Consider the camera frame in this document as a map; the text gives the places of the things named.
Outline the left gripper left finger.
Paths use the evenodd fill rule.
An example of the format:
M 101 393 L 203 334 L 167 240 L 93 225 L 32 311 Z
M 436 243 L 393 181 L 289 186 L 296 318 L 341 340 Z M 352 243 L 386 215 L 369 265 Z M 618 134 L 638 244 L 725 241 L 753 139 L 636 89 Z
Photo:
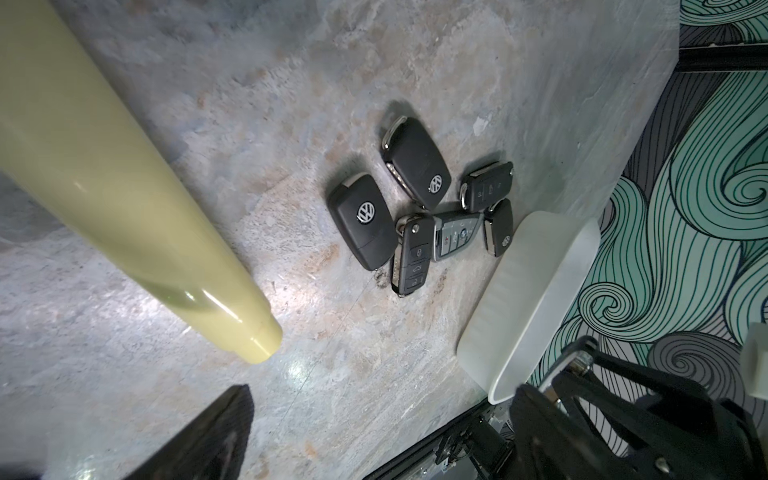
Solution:
M 128 477 L 237 479 L 253 418 L 250 388 L 233 385 Z

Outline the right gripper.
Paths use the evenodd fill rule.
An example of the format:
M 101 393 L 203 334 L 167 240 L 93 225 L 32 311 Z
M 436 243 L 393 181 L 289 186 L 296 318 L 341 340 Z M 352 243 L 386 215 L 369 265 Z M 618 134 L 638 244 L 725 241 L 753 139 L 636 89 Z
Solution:
M 751 416 L 712 399 L 693 380 L 570 343 L 551 367 L 551 399 L 638 479 L 764 479 L 767 466 Z

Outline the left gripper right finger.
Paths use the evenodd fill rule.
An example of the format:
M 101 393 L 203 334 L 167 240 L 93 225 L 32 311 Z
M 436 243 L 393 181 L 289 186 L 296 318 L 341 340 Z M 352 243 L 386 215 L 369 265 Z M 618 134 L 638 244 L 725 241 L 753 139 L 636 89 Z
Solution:
M 515 431 L 511 479 L 638 479 L 639 473 L 574 423 L 536 388 L 523 384 L 510 407 Z

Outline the white plastic storage box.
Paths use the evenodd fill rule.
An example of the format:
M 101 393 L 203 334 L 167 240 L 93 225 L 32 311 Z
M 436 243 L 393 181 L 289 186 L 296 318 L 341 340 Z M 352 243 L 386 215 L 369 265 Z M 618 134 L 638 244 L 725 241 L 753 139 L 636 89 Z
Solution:
M 461 368 L 492 405 L 534 372 L 600 245 L 598 220 L 536 211 L 520 223 L 458 342 Z

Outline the black VW key right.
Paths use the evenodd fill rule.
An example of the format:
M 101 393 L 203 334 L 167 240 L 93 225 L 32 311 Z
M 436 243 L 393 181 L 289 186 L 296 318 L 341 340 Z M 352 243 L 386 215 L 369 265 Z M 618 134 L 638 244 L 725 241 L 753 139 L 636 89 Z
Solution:
M 494 257 L 502 256 L 512 241 L 514 219 L 511 201 L 504 198 L 488 208 L 484 216 L 486 249 Z

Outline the silver BMW key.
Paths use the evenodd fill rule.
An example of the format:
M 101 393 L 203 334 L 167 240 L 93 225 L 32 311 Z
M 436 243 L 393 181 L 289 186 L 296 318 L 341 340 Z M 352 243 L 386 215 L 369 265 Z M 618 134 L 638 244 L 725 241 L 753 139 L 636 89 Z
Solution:
M 440 262 L 467 248 L 480 229 L 483 214 L 456 210 L 437 213 L 432 218 L 434 219 L 432 259 Z

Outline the black flip key centre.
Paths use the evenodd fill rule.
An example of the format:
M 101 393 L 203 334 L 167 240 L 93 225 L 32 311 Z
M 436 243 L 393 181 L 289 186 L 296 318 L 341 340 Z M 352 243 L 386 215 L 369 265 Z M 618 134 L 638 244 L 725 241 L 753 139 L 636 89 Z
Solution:
M 398 220 L 391 288 L 399 297 L 411 295 L 425 284 L 433 257 L 434 228 L 434 217 L 428 214 L 411 214 Z

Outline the black key top right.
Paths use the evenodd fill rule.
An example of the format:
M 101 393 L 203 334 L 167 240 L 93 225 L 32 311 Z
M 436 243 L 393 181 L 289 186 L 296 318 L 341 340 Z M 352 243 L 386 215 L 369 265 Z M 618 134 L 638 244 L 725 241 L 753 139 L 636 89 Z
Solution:
M 459 188 L 462 209 L 480 213 L 496 205 L 509 194 L 513 173 L 512 162 L 495 162 L 465 175 Z

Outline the black VW key large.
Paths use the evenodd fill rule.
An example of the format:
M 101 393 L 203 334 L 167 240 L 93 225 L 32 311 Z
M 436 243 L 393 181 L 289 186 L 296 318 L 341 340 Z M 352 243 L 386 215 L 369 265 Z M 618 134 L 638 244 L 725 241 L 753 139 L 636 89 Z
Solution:
M 386 264 L 398 244 L 395 222 L 375 179 L 368 173 L 335 187 L 327 206 L 342 238 L 368 271 Z

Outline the black VW key top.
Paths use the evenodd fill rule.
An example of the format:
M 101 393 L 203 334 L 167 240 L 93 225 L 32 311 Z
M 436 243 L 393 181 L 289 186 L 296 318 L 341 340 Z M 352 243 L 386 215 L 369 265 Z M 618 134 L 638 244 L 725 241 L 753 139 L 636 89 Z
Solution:
M 443 200 L 452 176 L 438 146 L 416 118 L 398 117 L 381 140 L 385 166 L 408 196 L 433 211 Z

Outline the yellow plastic cylinder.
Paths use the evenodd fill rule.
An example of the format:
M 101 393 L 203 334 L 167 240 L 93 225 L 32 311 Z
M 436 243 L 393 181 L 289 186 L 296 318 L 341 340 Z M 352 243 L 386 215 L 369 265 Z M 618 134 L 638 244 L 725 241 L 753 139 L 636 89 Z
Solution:
M 1 169 L 218 348 L 279 349 L 252 276 L 46 1 L 1 5 Z

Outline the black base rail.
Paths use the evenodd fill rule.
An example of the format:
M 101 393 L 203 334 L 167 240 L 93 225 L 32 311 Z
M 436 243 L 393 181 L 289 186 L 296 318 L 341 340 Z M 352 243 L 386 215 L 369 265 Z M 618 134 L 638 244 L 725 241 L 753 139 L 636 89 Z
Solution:
M 483 400 L 367 474 L 368 479 L 506 479 L 515 454 L 510 400 Z

